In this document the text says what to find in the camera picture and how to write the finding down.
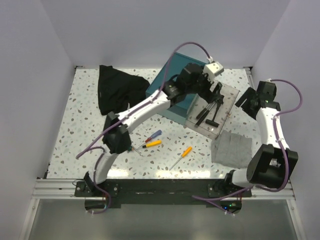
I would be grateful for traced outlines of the clear plastic drawer tray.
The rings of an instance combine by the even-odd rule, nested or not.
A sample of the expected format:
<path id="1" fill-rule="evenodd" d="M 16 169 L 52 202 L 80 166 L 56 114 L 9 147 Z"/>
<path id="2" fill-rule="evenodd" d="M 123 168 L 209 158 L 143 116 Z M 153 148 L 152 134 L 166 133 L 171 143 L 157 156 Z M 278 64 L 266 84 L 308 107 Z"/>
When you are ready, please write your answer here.
<path id="1" fill-rule="evenodd" d="M 215 80 L 210 88 L 211 92 L 213 92 L 217 83 L 222 83 L 222 82 Z M 198 121 L 198 119 L 196 119 L 196 116 L 208 105 L 208 103 L 198 95 L 192 101 L 190 109 L 188 110 L 187 117 L 185 120 L 185 126 L 207 138 L 210 138 L 212 140 L 216 139 L 219 136 L 220 132 L 222 131 L 222 128 L 228 116 L 230 115 L 231 109 L 239 94 L 239 90 L 225 83 L 222 83 L 222 89 L 220 93 L 223 95 L 223 104 L 220 106 L 215 118 L 215 121 L 219 124 L 218 127 L 213 127 L 206 124 L 206 119 L 211 120 L 215 114 L 216 107 L 217 107 L 215 102 L 212 103 L 213 107 L 210 110 L 207 117 L 204 119 L 204 121 L 200 124 L 200 126 L 195 127 L 195 124 Z"/>

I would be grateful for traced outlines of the small claw hammer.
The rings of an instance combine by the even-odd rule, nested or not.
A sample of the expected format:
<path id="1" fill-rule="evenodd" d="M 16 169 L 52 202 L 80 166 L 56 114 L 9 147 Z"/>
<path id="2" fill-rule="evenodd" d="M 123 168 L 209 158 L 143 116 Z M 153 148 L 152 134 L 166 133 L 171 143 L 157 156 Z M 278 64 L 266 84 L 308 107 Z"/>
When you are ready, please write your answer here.
<path id="1" fill-rule="evenodd" d="M 199 127 L 200 124 L 205 120 L 205 118 L 208 116 L 210 110 L 212 109 L 213 105 L 198 119 L 198 121 L 195 124 L 195 127 Z"/>

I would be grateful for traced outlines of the orange screwdriver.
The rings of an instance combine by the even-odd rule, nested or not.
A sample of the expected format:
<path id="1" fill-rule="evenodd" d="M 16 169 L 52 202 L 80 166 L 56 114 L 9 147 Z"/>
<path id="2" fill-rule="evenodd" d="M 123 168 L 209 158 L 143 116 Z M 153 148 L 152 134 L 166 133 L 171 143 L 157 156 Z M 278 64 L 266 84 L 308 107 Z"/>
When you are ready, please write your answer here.
<path id="1" fill-rule="evenodd" d="M 136 147 L 135 149 L 137 150 L 137 149 L 150 148 L 153 146 L 160 145 L 161 143 L 162 143 L 161 140 L 151 141 L 151 142 L 143 143 L 142 145 Z"/>
<path id="2" fill-rule="evenodd" d="M 192 151 L 192 147 L 189 146 L 179 157 L 179 159 L 169 168 L 169 170 L 172 170 L 178 163 L 180 160 L 182 160 L 185 156 L 187 156 L 191 151 Z"/>

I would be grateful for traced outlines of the blue red screwdriver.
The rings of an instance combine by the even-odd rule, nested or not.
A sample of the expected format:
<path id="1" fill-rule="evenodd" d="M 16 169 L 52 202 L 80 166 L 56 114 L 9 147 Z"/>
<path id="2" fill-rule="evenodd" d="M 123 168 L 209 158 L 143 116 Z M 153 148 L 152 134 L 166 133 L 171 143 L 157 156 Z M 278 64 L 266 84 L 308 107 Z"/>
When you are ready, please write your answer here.
<path id="1" fill-rule="evenodd" d="M 147 143 L 147 142 L 151 141 L 152 139 L 155 139 L 156 137 L 160 136 L 161 134 L 162 134 L 162 131 L 157 130 L 151 136 L 149 136 L 144 142 Z"/>

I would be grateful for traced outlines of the black T-handle tool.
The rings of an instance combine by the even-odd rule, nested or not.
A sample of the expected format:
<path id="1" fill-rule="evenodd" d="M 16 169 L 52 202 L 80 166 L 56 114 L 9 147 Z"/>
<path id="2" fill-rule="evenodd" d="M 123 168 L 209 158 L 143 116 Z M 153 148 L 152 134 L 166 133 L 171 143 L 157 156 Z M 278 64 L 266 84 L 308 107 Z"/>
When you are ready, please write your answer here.
<path id="1" fill-rule="evenodd" d="M 212 126 L 212 127 L 214 127 L 214 128 L 217 128 L 217 127 L 219 126 L 219 124 L 215 121 L 215 119 L 216 119 L 217 113 L 218 113 L 221 105 L 222 105 L 221 103 L 216 103 L 216 109 L 215 109 L 215 113 L 214 113 L 214 115 L 213 115 L 213 118 L 212 118 L 212 119 L 206 119 L 206 120 L 205 120 L 205 123 L 206 123 L 207 125 L 210 125 L 210 126 Z"/>

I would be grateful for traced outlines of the green screwdriver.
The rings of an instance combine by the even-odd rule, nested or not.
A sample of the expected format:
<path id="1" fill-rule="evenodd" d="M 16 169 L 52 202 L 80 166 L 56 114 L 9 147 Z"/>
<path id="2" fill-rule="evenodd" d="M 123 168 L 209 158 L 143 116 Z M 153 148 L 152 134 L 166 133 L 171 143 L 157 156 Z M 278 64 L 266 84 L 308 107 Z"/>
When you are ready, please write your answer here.
<path id="1" fill-rule="evenodd" d="M 143 155 L 141 154 L 141 152 L 140 152 L 139 150 L 137 150 L 136 148 L 134 148 L 134 147 L 130 147 L 130 148 L 128 149 L 128 151 L 129 151 L 129 152 L 136 152 L 136 153 L 138 153 L 140 156 L 143 156 Z"/>

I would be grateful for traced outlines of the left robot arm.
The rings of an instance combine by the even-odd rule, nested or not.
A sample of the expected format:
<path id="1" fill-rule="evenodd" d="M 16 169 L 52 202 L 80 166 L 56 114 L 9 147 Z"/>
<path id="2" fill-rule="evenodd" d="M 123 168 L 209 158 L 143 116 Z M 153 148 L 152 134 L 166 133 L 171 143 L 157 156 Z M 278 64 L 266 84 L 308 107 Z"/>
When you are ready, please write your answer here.
<path id="1" fill-rule="evenodd" d="M 204 66 L 187 64 L 178 74 L 167 80 L 164 86 L 130 109 L 110 112 L 105 119 L 103 131 L 102 157 L 92 170 L 84 176 L 86 191 L 92 196 L 99 196 L 104 190 L 103 182 L 118 155 L 132 145 L 130 133 L 153 115 L 167 110 L 182 102 L 188 94 L 197 94 L 206 102 L 213 99 L 211 86 L 214 78 L 224 71 L 219 62 Z"/>

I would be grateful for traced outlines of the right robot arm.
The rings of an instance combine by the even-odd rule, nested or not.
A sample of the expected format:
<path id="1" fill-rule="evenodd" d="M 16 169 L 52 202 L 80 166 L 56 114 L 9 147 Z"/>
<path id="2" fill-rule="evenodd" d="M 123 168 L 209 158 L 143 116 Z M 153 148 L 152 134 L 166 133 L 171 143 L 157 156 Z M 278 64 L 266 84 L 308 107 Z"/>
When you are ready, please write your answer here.
<path id="1" fill-rule="evenodd" d="M 281 110 L 275 101 L 277 80 L 260 81 L 256 89 L 249 87 L 236 102 L 248 116 L 258 123 L 261 146 L 244 170 L 232 170 L 226 174 L 223 192 L 230 197 L 252 187 L 279 192 L 285 188 L 298 162 L 296 151 L 290 149 L 281 126 Z"/>

